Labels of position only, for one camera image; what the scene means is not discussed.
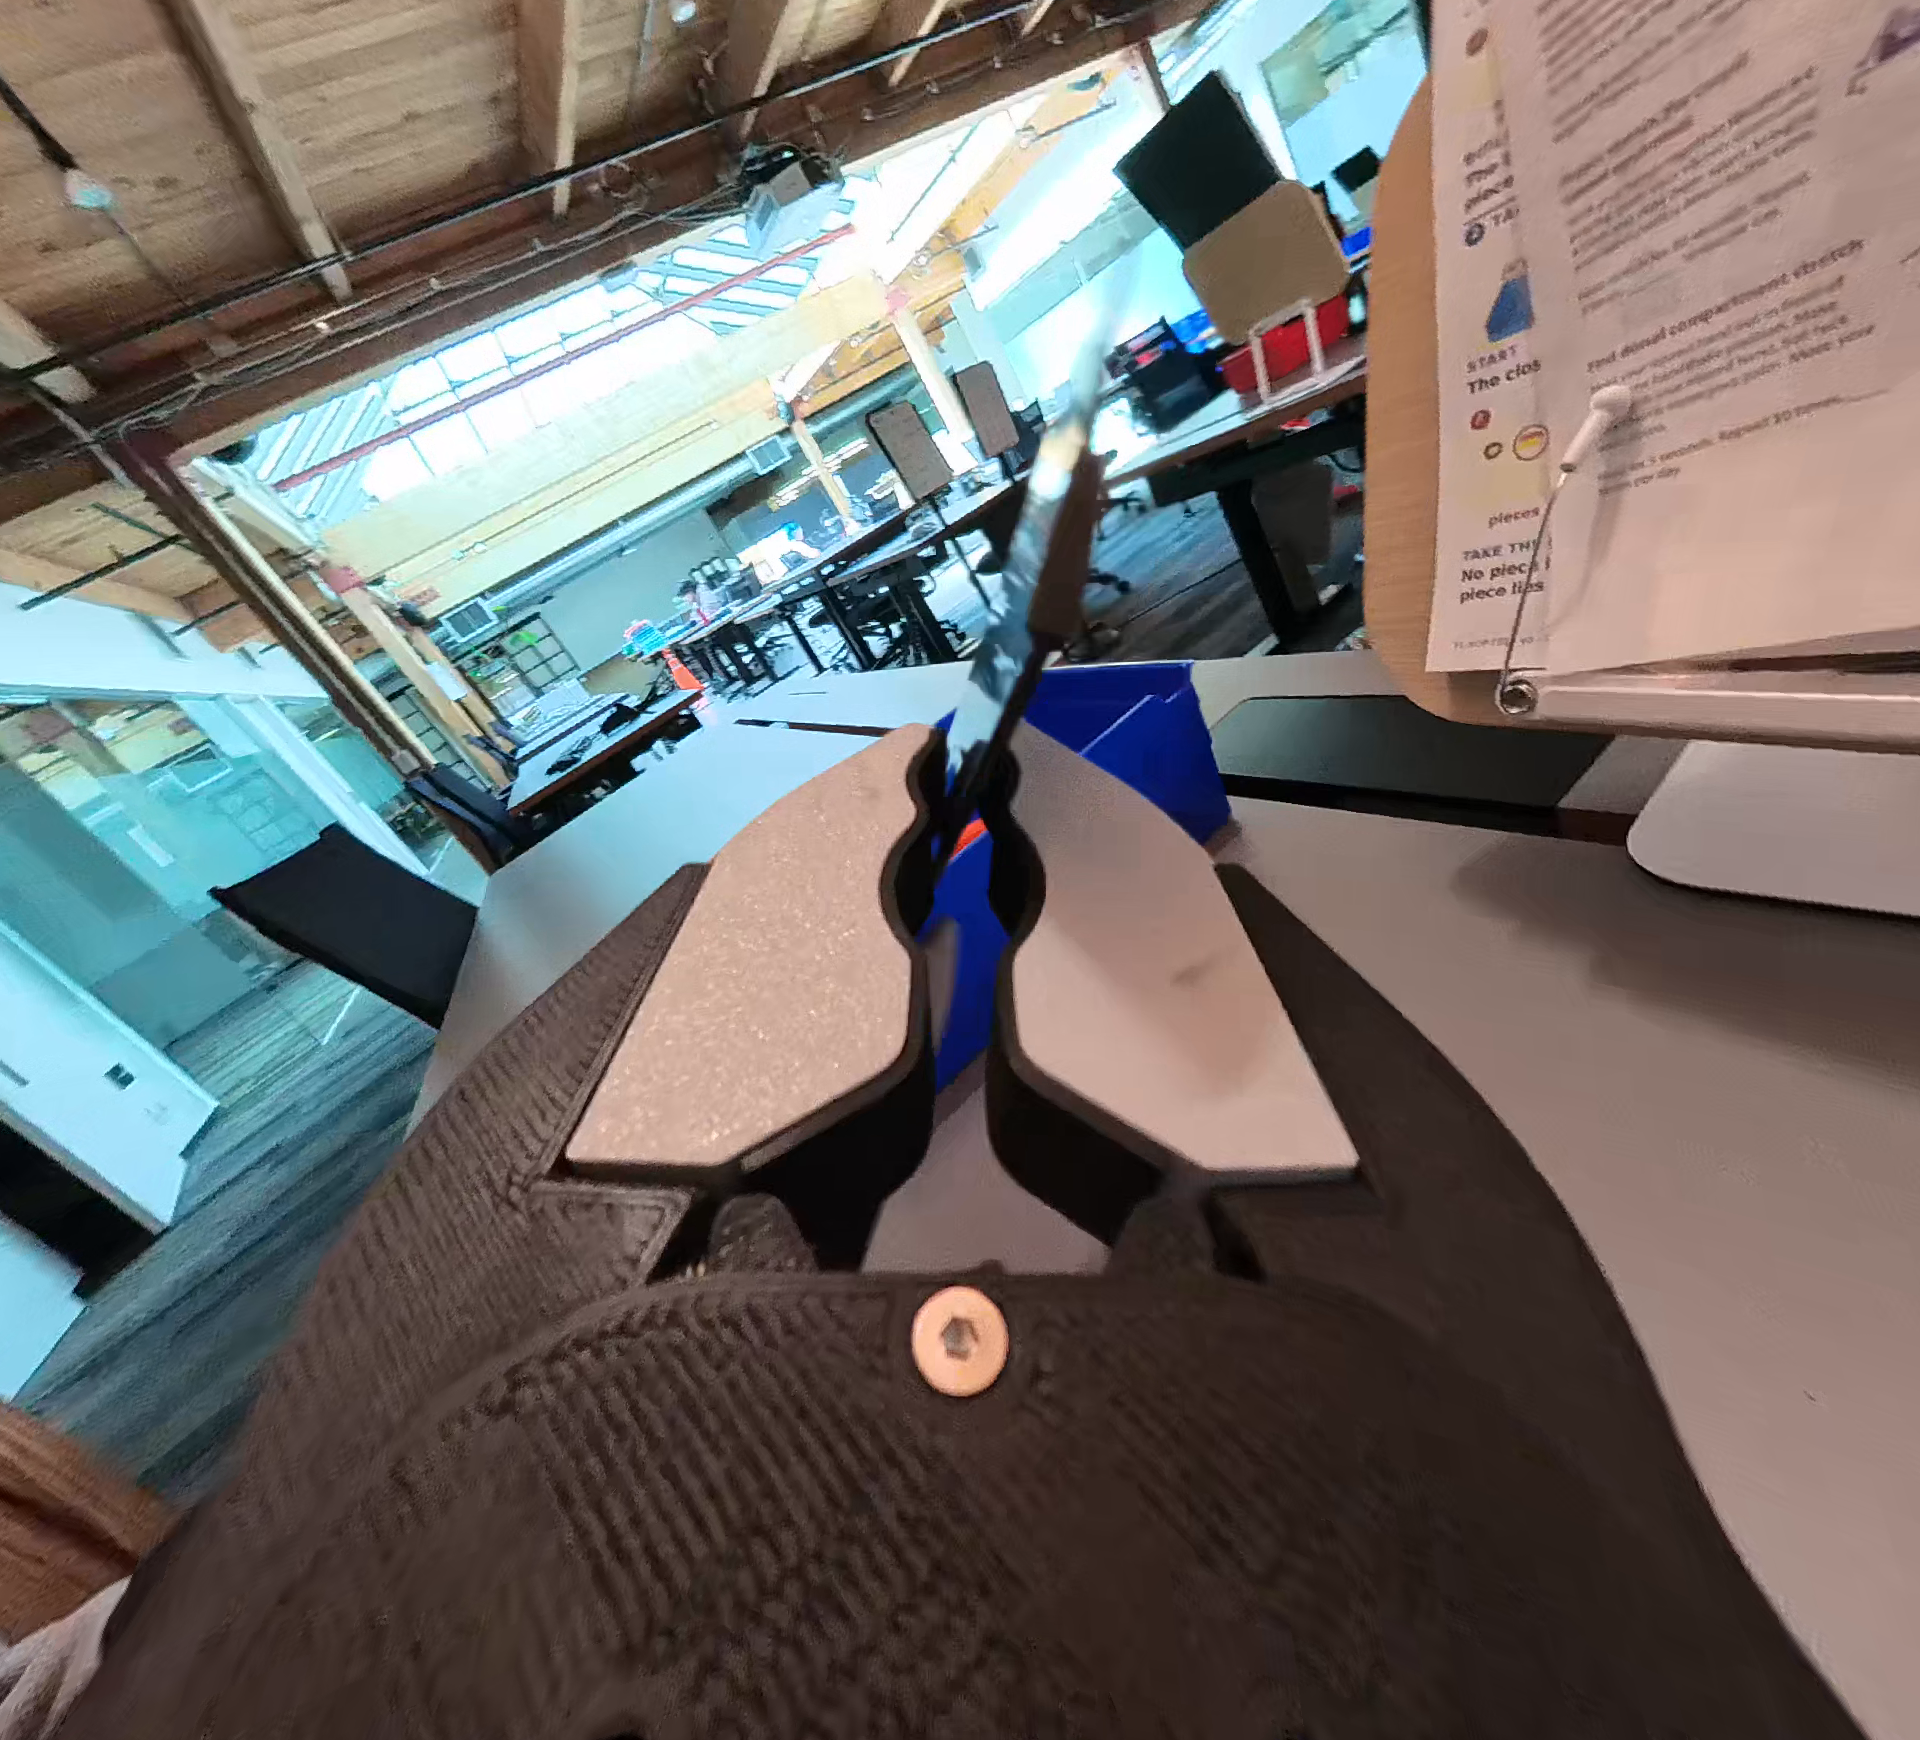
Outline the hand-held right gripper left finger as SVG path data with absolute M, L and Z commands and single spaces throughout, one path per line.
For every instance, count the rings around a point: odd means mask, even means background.
M 566 1178 L 774 1198 L 852 1271 L 932 1140 L 921 929 L 945 738 L 896 726 L 723 842 L 566 1140 Z

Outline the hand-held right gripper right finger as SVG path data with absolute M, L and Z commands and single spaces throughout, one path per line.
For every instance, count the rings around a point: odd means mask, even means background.
M 1357 1149 L 1206 845 L 1016 726 L 989 804 L 997 1164 L 1114 1245 L 1151 1198 L 1345 1183 Z

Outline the blue plastic bin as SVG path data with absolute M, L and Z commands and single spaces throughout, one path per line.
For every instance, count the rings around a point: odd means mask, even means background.
M 1209 842 L 1230 824 L 1230 795 L 1192 689 L 1192 663 L 1057 667 L 1041 672 L 1026 724 L 1128 784 L 1186 836 Z M 992 836 L 952 861 L 932 896 L 928 929 L 953 926 L 956 974 L 933 1052 L 936 1089 L 976 1062 L 994 1029 L 1006 929 L 992 907 Z

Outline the thin black plate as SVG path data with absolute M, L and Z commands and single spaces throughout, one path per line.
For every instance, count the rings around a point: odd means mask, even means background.
M 932 821 L 936 868 L 956 855 L 965 829 L 982 814 L 1048 659 L 1082 628 L 1101 483 L 1091 426 L 1118 308 L 1109 294 L 1092 311 L 1067 371 L 1064 406 L 1048 423 L 1027 467 L 1020 518 L 1003 555 L 999 602 L 945 726 L 942 787 Z

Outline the grey desk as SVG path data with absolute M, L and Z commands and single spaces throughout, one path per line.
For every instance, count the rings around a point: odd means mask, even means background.
M 1916 926 L 1233 775 L 1246 866 L 1470 1080 L 1607 1274 L 1692 1471 L 1859 1728 L 1916 1733 Z

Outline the upright panel on stand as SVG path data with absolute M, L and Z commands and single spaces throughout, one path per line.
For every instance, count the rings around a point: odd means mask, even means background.
M 901 480 L 909 506 L 923 506 L 945 490 L 953 467 L 921 418 L 918 406 L 896 401 L 862 415 L 867 433 Z
M 973 361 L 952 375 L 952 389 L 969 419 L 970 439 L 986 460 L 1003 460 L 1016 450 L 1020 429 L 1006 402 L 1003 384 L 992 361 Z

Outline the wooden document stand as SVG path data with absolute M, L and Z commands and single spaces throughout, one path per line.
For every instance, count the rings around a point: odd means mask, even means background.
M 1117 162 L 1132 201 L 1175 240 L 1213 327 L 1244 340 L 1348 286 L 1321 196 L 1284 175 L 1234 88 L 1216 70 Z
M 1676 741 L 1679 758 L 1625 836 L 1626 855 L 1665 883 L 1916 916 L 1913 633 L 1551 676 L 1541 606 L 1536 663 L 1516 663 L 1523 645 L 1511 638 L 1500 670 L 1426 667 L 1438 554 L 1429 76 L 1388 148 L 1371 230 L 1365 625 L 1396 686 L 1439 719 L 1494 726 L 1503 741 L 1533 743 L 1575 726 Z M 1626 402 L 1625 389 L 1604 389 L 1575 426 L 1548 411 L 1561 446 L 1545 543 L 1571 472 Z

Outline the red plastic bin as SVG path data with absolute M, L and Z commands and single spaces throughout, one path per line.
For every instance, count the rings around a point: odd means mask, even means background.
M 1217 361 L 1220 384 L 1244 402 L 1274 401 L 1287 389 L 1330 381 L 1365 358 L 1365 335 L 1344 311 L 1287 317 L 1261 333 L 1261 352 L 1237 345 Z

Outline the white instruction sheet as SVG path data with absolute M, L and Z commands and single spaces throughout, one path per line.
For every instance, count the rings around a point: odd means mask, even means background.
M 1561 439 L 1545 409 L 1494 0 L 1429 0 L 1438 316 L 1432 672 L 1516 663 L 1545 606 L 1541 513 Z

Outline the ceiling projector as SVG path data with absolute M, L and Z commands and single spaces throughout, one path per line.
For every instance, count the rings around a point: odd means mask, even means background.
M 779 145 L 740 159 L 739 192 L 747 247 L 774 257 L 810 239 L 841 209 L 847 181 L 820 152 Z

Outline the exercise sheet with blue banner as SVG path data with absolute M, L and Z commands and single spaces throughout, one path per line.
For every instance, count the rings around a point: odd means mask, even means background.
M 1916 633 L 1916 0 L 1489 0 L 1551 676 Z

